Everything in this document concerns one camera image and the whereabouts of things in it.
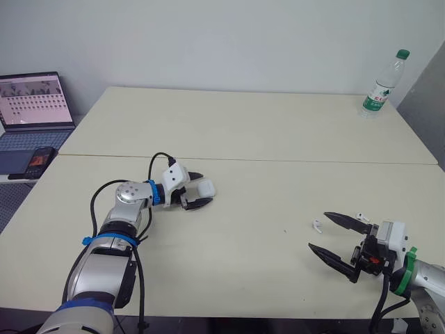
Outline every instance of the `gray wall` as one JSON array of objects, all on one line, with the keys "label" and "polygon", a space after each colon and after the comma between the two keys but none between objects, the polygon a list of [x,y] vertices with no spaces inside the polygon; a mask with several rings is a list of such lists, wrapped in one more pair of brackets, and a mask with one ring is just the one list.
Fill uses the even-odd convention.
[{"label": "gray wall", "polygon": [[400,103],[398,112],[445,170],[445,43]]},{"label": "gray wall", "polygon": [[0,0],[0,74],[57,70],[85,114],[110,85],[365,94],[404,48],[397,106],[444,13],[444,0]]}]

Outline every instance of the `table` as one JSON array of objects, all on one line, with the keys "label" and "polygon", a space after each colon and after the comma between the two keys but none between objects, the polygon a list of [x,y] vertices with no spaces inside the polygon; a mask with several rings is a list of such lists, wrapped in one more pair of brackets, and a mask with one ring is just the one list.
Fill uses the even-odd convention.
[{"label": "table", "polygon": [[[146,315],[369,318],[381,283],[366,274],[349,283],[307,247],[310,241],[348,261],[361,239],[323,218],[324,211],[404,221],[419,258],[444,262],[445,183],[438,166],[180,161],[211,178],[217,194],[194,212],[155,210],[139,250]],[[81,240],[91,233],[91,195],[109,180],[144,180],[148,162],[57,156],[0,235],[0,307],[55,310]],[[155,179],[165,165],[156,160]],[[97,199],[99,222],[113,206],[114,189]],[[315,218],[323,234],[311,227]],[[138,283],[130,304],[118,310],[137,313]],[[411,303],[393,316],[417,313]]]},{"label": "table", "polygon": [[108,88],[61,154],[436,164],[394,107],[360,95]]}]

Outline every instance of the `green ring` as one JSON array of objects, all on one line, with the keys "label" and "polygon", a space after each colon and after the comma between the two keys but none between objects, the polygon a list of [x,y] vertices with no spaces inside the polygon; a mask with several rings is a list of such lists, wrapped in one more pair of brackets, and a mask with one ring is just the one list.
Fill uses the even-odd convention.
[{"label": "green ring", "polygon": [[411,280],[412,272],[414,270],[414,262],[416,261],[416,247],[411,247],[410,251],[406,253],[407,257],[407,266],[405,273],[403,274],[402,280],[400,284],[397,287],[397,290],[394,291],[395,294],[401,295],[403,292],[405,292],[406,287],[408,286],[408,283]]}]

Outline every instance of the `cable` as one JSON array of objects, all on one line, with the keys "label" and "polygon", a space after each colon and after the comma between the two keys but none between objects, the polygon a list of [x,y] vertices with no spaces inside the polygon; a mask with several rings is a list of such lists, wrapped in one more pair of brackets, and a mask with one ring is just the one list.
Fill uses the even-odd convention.
[{"label": "cable", "polygon": [[380,299],[377,303],[377,306],[375,307],[373,317],[371,318],[371,322],[369,323],[369,333],[371,334],[377,333],[376,331],[377,331],[378,320],[380,317],[380,313],[382,312],[383,305],[387,300],[388,290],[389,290],[389,274],[384,273],[382,294],[380,295]]},{"label": "cable", "polygon": [[122,324],[120,323],[120,321],[119,321],[119,319],[118,319],[118,316],[117,316],[117,315],[114,315],[114,317],[115,317],[115,319],[116,319],[116,322],[118,323],[118,326],[119,326],[120,330],[122,331],[122,334],[126,334],[125,331],[124,331],[124,328],[122,327]]},{"label": "cable", "polygon": [[157,153],[152,157],[152,160],[150,160],[150,165],[148,166],[148,179],[149,179],[149,180],[152,178],[152,167],[153,167],[154,160],[155,160],[156,157],[159,156],[159,155],[163,155],[164,157],[166,157],[166,158],[168,158],[168,159],[171,159],[171,158],[172,158],[172,156],[169,155],[169,154],[167,154],[167,153],[164,153],[164,152],[157,152]]},{"label": "cable", "polygon": [[138,249],[133,247],[134,257],[138,265],[138,275],[139,275],[139,288],[140,288],[140,298],[139,298],[139,322],[138,330],[139,334],[143,334],[144,330],[148,328],[148,324],[144,321],[144,307],[145,307],[145,283],[144,283],[144,273],[142,270],[142,264],[140,263]]},{"label": "cable", "polygon": [[152,219],[153,219],[152,208],[149,207],[149,208],[148,208],[148,222],[147,222],[147,225],[144,227],[144,229],[142,230],[142,232],[139,233],[139,235],[136,237],[136,240],[138,241],[138,244],[140,244],[142,241],[146,240],[147,237],[142,238],[142,236],[144,235],[145,232],[147,232],[148,228],[149,228],[150,225],[152,224]]},{"label": "cable", "polygon": [[385,308],[379,315],[379,317],[377,318],[377,321],[375,323],[375,331],[378,331],[378,325],[380,323],[380,321],[382,320],[382,318],[387,315],[388,313],[394,311],[397,308],[401,308],[402,306],[407,305],[410,302],[409,298],[406,298],[404,301],[398,302],[392,306],[389,306],[388,308]]},{"label": "cable", "polygon": [[92,221],[92,237],[93,238],[97,236],[97,221],[96,221],[96,213],[95,213],[95,201],[96,201],[97,195],[99,195],[99,193],[102,190],[104,190],[104,188],[108,187],[110,184],[122,183],[122,182],[127,182],[127,181],[128,180],[113,180],[113,181],[107,182],[104,185],[102,185],[100,188],[98,188],[98,190],[96,190],[95,194],[92,196],[91,202],[90,202],[90,213],[91,213],[91,221]]},{"label": "cable", "polygon": [[[164,152],[157,152],[151,159],[150,159],[150,163],[148,166],[148,179],[150,180],[152,178],[152,169],[153,169],[153,163],[154,160],[159,156],[159,155],[163,155],[164,157],[166,157],[170,163],[170,161],[172,159],[174,159],[171,155],[164,153]],[[138,243],[140,244],[142,241],[146,240],[147,237],[143,238],[143,235],[147,232],[148,228],[151,226],[152,224],[152,219],[153,219],[153,213],[152,213],[152,208],[149,207],[148,208],[148,222],[147,225],[144,227],[144,229],[142,230],[141,233],[139,233],[139,235],[136,237],[136,239],[138,240]]]}]

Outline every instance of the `floor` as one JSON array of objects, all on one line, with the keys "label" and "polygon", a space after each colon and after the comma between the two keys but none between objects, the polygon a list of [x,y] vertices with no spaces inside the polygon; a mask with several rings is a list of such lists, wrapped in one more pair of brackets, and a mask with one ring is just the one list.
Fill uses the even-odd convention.
[{"label": "floor", "polygon": [[[49,312],[0,308],[0,330],[22,331],[41,324]],[[137,317],[119,316],[126,334],[136,334]],[[146,334],[354,334],[367,333],[368,320],[314,320],[314,319],[239,319],[146,317],[150,326]],[[405,319],[409,324],[407,334],[422,333],[419,319]],[[382,333],[390,333],[392,319],[384,319]],[[114,334],[122,334],[115,322]]]}]

